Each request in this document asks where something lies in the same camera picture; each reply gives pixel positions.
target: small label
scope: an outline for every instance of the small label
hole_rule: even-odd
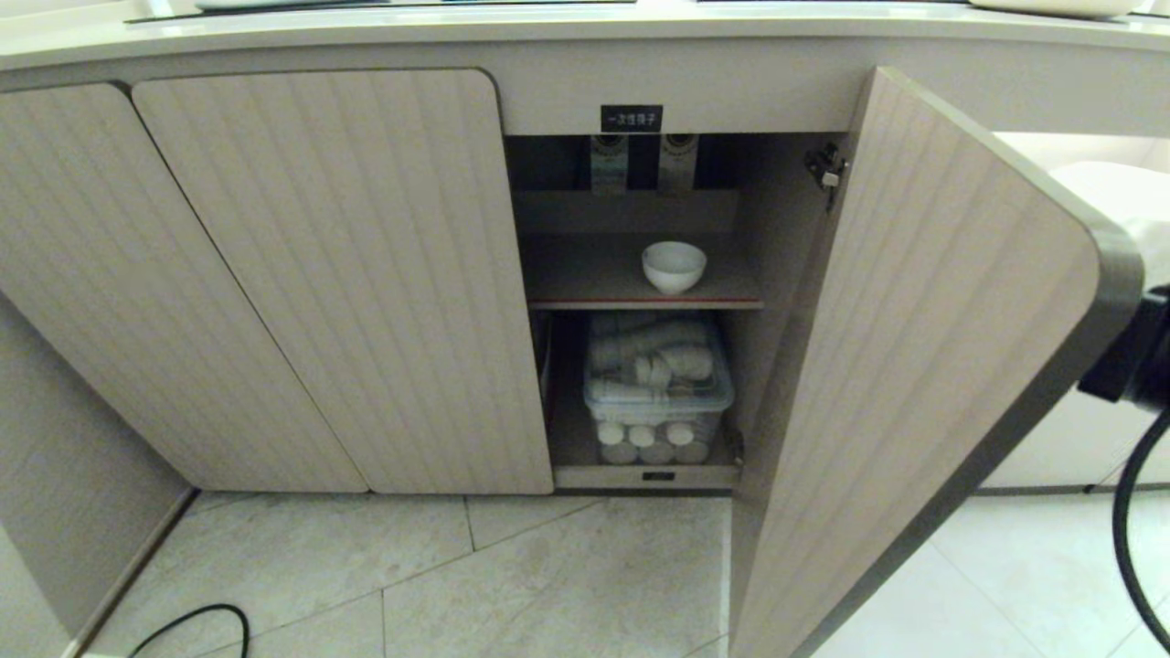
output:
[[[662,105],[601,105],[601,132],[662,132]]]

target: wood grain cabinet door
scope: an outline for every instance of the wood grain cabinet door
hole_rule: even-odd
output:
[[[119,89],[0,95],[0,289],[193,485],[367,491]]]
[[[1128,322],[1121,231],[878,69],[845,151],[732,521],[736,658],[810,656]]]
[[[133,100],[374,491],[552,491],[490,78],[229,75]]]

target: baseboard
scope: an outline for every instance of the baseboard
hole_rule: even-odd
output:
[[[195,494],[199,489],[194,487],[188,487],[187,491],[183,492],[178,498],[176,498],[174,503],[171,508],[166,510],[166,514],[159,520],[154,529],[146,536],[142,546],[135,553],[133,558],[126,564],[126,568],[122,570],[122,575],[115,581],[110,591],[102,598],[98,604],[97,610],[90,615],[89,619],[82,626],[81,632],[77,637],[69,643],[66,652],[61,654],[61,658],[80,658],[85,650],[89,649],[90,643],[94,642],[94,637],[97,631],[101,630],[102,624],[109,618],[110,614],[113,612],[113,608],[122,601],[123,595],[133,584],[135,578],[142,573],[143,567],[150,561],[158,547],[163,544],[163,541],[171,530],[174,528],[179,519],[183,518],[183,513],[186,512],[187,507],[194,501]]]
[[[1137,485],[1135,491],[1156,492],[1170,489],[1170,484]],[[1112,494],[1117,491],[1117,485],[1057,485],[1047,487],[990,487],[975,492],[977,496],[1007,496],[1007,495],[1068,495],[1068,494]]]

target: metal bracket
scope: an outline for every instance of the metal bracket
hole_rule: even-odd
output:
[[[731,448],[731,458],[735,460],[736,466],[742,467],[745,452],[743,432],[732,427],[727,427],[723,431],[723,440],[727,443],[728,447]]]
[[[828,204],[825,206],[825,212],[833,210],[837,191],[841,187],[841,179],[848,167],[849,162],[841,157],[837,144],[832,142],[825,144],[825,148],[819,151],[805,153],[805,169],[812,174],[817,186],[828,192]]]

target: white bowl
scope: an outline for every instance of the white bowl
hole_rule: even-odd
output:
[[[1112,19],[1138,8],[1144,0],[971,0],[976,7],[1078,19]]]
[[[686,293],[706,267],[707,254],[686,242],[655,242],[642,252],[642,272],[663,295]]]

